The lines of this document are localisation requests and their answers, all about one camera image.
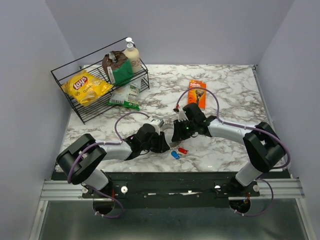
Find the blue key tag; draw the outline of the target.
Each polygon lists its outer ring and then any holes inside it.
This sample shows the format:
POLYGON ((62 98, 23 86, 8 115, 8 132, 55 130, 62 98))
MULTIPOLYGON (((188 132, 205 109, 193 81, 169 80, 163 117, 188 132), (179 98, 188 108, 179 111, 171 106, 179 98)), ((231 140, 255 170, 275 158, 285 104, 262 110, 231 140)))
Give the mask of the blue key tag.
POLYGON ((179 160, 180 159, 180 155, 176 152, 176 151, 172 151, 171 155, 176 159, 179 160))

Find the red key tag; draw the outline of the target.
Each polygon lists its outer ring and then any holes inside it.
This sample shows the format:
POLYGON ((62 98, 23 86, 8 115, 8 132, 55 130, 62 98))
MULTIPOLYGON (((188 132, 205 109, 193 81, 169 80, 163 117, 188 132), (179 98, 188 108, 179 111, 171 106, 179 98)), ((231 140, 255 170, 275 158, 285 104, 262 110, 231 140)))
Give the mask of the red key tag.
POLYGON ((182 154, 187 154, 187 153, 188 153, 188 151, 187 151, 186 149, 182 148, 182 147, 179 147, 179 148, 178 148, 178 151, 179 151, 180 153, 182 153, 182 154))

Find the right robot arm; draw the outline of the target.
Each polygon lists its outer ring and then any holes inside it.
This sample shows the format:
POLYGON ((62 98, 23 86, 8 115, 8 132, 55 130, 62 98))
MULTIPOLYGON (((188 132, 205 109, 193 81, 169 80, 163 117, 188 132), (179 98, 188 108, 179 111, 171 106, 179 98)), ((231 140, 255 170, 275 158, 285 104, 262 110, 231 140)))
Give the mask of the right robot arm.
POLYGON ((194 134, 210 138, 223 138, 245 146, 249 162, 235 175, 230 183, 230 191, 241 196, 250 185, 263 173, 269 172, 285 155, 285 149, 278 142, 278 137, 266 122, 255 126, 240 126, 227 123, 217 116, 208 117, 195 103, 190 103, 174 112, 178 119, 173 122, 172 142, 191 138, 194 134))

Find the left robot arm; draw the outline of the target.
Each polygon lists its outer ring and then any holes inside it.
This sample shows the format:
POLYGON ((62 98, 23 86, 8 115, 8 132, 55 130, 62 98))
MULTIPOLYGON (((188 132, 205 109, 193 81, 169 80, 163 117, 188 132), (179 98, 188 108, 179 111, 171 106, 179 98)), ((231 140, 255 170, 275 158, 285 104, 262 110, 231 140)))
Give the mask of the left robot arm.
POLYGON ((170 150, 165 133, 155 125, 145 123, 137 133, 120 142, 98 142, 86 133, 61 152, 57 164, 67 176, 69 184, 85 184, 101 198, 111 191, 110 178, 97 169, 105 160, 128 161, 137 158, 143 151, 164 153, 170 150))

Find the orange Gillette razor box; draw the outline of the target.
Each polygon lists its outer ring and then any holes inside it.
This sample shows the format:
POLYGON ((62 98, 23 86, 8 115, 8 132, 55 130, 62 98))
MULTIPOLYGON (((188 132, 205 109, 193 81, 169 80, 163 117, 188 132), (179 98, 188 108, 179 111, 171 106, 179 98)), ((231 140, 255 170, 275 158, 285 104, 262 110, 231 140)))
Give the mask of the orange Gillette razor box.
POLYGON ((206 83, 200 80, 191 79, 189 81, 189 89, 187 103, 195 103, 201 110, 206 108, 206 83))

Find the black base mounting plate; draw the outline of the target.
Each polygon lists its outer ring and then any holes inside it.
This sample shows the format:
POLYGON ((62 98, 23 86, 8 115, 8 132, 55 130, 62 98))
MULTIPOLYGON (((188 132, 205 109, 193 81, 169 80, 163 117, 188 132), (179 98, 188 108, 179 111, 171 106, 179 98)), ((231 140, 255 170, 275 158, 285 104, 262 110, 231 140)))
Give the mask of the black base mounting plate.
POLYGON ((109 172, 110 182, 99 192, 84 183, 77 185, 82 186, 84 201, 91 202, 98 214, 115 209, 210 207, 245 213, 253 200, 275 199, 267 180, 292 179, 286 170, 274 171, 239 188, 232 185, 235 175, 235 172, 109 172))

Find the green and white packet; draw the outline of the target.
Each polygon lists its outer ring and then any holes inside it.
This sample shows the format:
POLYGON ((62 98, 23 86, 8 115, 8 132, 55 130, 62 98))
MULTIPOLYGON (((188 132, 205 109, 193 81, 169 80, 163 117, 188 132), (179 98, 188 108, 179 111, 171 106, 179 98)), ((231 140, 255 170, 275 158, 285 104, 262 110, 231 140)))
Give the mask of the green and white packet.
POLYGON ((108 105, 120 105, 126 108, 140 110, 139 94, 141 80, 134 80, 114 90, 108 100, 108 105))

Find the brown and green bag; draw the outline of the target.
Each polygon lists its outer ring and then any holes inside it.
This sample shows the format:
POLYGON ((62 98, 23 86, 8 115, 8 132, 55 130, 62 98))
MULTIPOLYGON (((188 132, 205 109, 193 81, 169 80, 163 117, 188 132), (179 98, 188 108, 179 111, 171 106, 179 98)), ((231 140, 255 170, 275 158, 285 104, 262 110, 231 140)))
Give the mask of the brown and green bag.
POLYGON ((106 54, 102 60, 102 68, 114 86, 128 83, 134 75, 130 60, 122 51, 110 51, 106 54))

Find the cream pump lotion bottle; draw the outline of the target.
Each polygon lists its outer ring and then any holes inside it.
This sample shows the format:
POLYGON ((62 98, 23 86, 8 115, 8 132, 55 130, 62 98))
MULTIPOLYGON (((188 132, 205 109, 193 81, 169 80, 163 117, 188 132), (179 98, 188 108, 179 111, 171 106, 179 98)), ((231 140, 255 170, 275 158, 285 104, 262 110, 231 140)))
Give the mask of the cream pump lotion bottle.
POLYGON ((141 69, 141 60, 140 53, 138 49, 135 47, 135 44, 131 37, 127 37, 126 41, 126 49, 123 51, 124 55, 129 59, 132 72, 135 74, 141 69))

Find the yellow Lays chips bag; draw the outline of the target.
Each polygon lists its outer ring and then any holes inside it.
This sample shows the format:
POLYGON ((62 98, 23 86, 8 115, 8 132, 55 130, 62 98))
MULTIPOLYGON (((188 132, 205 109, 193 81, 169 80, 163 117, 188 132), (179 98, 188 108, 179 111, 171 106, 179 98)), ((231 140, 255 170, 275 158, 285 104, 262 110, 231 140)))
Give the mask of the yellow Lays chips bag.
POLYGON ((81 70, 61 86, 66 94, 85 107, 102 97, 112 87, 112 84, 90 74, 86 70, 81 70))

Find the aluminium rail frame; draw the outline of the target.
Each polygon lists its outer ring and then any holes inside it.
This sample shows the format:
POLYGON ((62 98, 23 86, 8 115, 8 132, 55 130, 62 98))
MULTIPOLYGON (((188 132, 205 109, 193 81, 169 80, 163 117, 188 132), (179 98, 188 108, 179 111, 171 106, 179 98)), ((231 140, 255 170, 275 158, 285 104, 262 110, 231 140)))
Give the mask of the aluminium rail frame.
MULTIPOLYGON (((309 229, 306 214, 305 193, 298 178, 268 179, 275 199, 295 199, 306 231, 307 239, 314 240, 314 232, 309 229)), ((30 240, 38 240, 49 201, 83 201, 82 186, 71 185, 65 180, 46 180, 43 183, 40 200, 32 225, 30 240)))

